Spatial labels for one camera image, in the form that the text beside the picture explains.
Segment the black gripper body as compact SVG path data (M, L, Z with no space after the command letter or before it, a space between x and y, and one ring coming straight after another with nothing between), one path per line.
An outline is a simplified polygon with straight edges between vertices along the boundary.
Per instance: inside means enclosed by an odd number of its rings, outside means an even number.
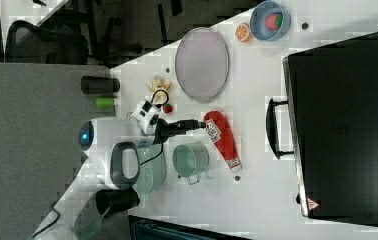
M177 135L178 124L167 123L164 119L159 118L155 128L154 144L165 143L169 138Z

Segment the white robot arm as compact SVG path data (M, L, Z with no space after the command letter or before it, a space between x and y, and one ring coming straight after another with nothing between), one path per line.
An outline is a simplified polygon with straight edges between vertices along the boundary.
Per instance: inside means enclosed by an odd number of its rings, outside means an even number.
M93 195L102 190L128 190L136 183L136 175L125 175L124 160L139 169L139 147L162 144L205 126L203 121L194 119L168 123L158 116L89 120L79 133L79 144L87 159L28 240L78 240L74 226Z

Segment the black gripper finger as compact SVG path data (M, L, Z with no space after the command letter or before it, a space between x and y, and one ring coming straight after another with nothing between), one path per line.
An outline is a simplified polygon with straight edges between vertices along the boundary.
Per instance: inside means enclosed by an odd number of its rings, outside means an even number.
M184 135L184 134L186 134L186 131L187 130L185 130L185 129L178 129L178 130L176 130L176 134L177 135Z
M180 120L177 125L179 129L202 129L206 127L205 122L195 119Z

